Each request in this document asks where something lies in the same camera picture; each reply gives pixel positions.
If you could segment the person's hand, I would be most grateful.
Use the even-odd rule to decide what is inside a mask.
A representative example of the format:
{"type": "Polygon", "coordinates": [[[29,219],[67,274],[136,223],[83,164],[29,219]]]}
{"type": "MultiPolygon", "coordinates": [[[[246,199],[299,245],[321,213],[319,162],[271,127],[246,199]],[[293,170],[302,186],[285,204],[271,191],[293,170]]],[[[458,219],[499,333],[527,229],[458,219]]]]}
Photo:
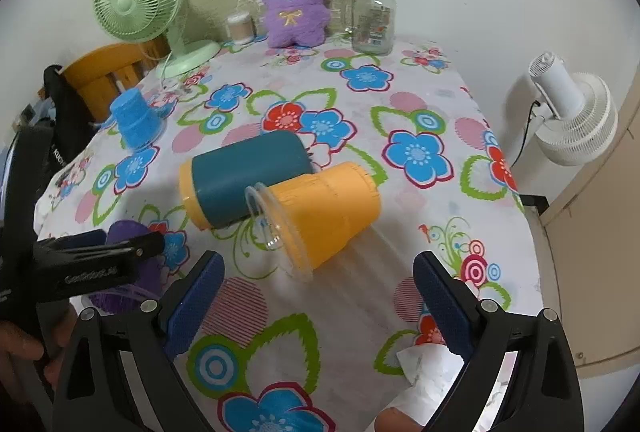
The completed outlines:
{"type": "MultiPolygon", "coordinates": [[[[44,367],[44,378],[53,389],[58,388],[58,377],[64,360],[65,348],[70,342],[77,313],[72,304],[68,304],[67,311],[52,330],[52,339],[60,349],[58,355],[44,367]]],[[[26,334],[10,322],[1,324],[1,385],[6,389],[9,397],[17,404],[26,404],[27,396],[24,386],[18,378],[14,360],[27,360],[35,362],[43,356],[43,345],[26,334]]]]}

